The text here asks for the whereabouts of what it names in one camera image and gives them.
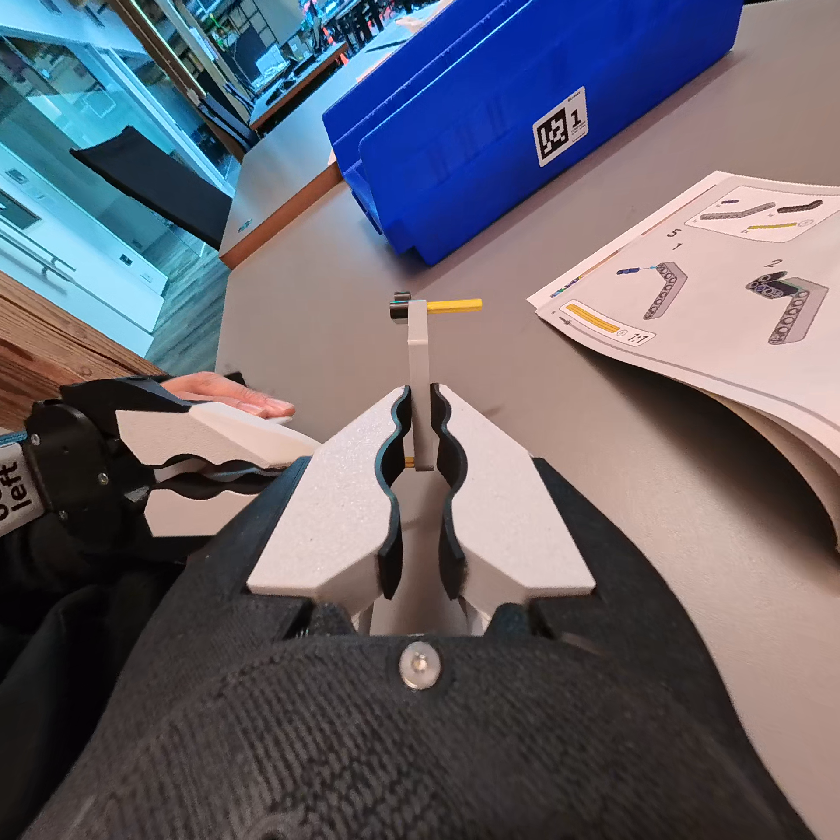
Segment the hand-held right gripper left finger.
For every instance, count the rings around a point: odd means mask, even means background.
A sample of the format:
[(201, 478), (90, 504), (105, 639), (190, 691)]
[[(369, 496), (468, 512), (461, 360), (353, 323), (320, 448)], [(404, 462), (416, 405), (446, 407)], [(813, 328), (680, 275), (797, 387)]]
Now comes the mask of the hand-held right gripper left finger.
[(402, 576), (392, 486), (405, 469), (411, 422), (405, 385), (317, 449), (250, 573), (250, 592), (335, 604), (357, 631), (370, 632), (373, 604), (391, 600)]

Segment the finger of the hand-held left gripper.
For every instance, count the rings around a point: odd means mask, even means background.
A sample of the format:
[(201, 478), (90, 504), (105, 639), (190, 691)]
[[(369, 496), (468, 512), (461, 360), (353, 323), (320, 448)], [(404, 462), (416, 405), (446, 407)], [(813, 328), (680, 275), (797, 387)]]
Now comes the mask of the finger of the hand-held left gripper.
[(211, 537), (278, 474), (180, 474), (156, 484), (144, 508), (157, 539)]
[(219, 402), (185, 413), (118, 410), (119, 437), (155, 478), (277, 476), (320, 443), (294, 429)]

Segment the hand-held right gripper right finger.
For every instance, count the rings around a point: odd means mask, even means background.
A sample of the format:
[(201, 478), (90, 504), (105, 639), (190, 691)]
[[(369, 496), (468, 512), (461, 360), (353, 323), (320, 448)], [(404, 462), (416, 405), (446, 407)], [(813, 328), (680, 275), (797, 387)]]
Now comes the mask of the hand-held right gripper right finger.
[(448, 386), (430, 392), (437, 471), (449, 487), (438, 568), (468, 633), (483, 634), (505, 604), (593, 593), (595, 579), (529, 451)]

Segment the grey angled toy beam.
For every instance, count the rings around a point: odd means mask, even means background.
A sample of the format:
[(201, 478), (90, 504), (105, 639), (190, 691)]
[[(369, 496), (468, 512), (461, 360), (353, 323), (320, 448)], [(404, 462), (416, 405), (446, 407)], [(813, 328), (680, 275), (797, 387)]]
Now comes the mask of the grey angled toy beam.
[(431, 380), (427, 330), (427, 301), (407, 304), (407, 356), (411, 389), (413, 458), (415, 471), (435, 468), (435, 434), (431, 424)]

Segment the grey desk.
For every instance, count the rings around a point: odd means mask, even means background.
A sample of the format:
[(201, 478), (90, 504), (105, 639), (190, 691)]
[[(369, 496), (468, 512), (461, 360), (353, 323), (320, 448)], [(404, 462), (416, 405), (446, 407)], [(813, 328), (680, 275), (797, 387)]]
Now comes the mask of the grey desk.
[(429, 317), (431, 380), (491, 512), (547, 462), (642, 551), (715, 659), (742, 725), (818, 838), (838, 838), (838, 552), (823, 504), (716, 400), (581, 347), (527, 298), (715, 170), (838, 185), (838, 2), (742, 13), (733, 52), (435, 267), (398, 256), (347, 185), (235, 268), (217, 368), (295, 403), (326, 442), (408, 381), (396, 291), (481, 298)]

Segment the person's left hand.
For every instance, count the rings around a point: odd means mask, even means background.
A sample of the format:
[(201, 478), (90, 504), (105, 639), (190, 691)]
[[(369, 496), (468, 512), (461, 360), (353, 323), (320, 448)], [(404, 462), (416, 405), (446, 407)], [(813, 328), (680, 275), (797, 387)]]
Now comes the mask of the person's left hand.
[(269, 420), (292, 417), (294, 405), (214, 372), (177, 376), (162, 383), (166, 391), (190, 403), (220, 403)]

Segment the grey table wooden edge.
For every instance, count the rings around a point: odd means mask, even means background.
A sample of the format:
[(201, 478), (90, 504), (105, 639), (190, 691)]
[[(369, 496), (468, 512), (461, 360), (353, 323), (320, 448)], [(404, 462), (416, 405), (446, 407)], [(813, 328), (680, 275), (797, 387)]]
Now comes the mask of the grey table wooden edge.
[(219, 250), (239, 266), (342, 181), (322, 114), (371, 72), (347, 66), (245, 156)]

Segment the black highback chair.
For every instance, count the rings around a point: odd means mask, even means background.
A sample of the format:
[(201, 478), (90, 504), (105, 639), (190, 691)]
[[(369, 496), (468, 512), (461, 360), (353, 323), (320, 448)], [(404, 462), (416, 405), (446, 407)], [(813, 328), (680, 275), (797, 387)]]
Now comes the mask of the black highback chair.
[(163, 152), (133, 126), (109, 140), (69, 153), (121, 193), (221, 251), (232, 197)]

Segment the open instruction booklet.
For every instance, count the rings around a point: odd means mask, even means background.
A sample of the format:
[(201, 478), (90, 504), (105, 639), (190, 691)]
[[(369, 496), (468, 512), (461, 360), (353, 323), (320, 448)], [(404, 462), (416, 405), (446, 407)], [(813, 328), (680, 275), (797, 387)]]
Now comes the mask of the open instruction booklet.
[(838, 532), (838, 186), (715, 171), (528, 301), (584, 347), (729, 408)]

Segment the long wooden table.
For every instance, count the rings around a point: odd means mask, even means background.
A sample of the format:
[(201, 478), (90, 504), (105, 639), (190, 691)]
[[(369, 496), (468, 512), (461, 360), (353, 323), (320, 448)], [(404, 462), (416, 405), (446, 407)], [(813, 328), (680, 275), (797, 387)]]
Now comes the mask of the long wooden table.
[(257, 134), (269, 131), (346, 63), (349, 50), (350, 43), (335, 43), (320, 56), (306, 59), (300, 69), (270, 82), (255, 100), (249, 128)]

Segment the blue plastic bin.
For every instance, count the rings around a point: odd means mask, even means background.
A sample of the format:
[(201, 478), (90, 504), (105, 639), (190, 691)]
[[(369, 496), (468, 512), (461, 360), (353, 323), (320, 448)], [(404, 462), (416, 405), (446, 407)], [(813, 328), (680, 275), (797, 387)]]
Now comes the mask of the blue plastic bin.
[(322, 116), (396, 253), (430, 266), (724, 57), (739, 1), (458, 1)]

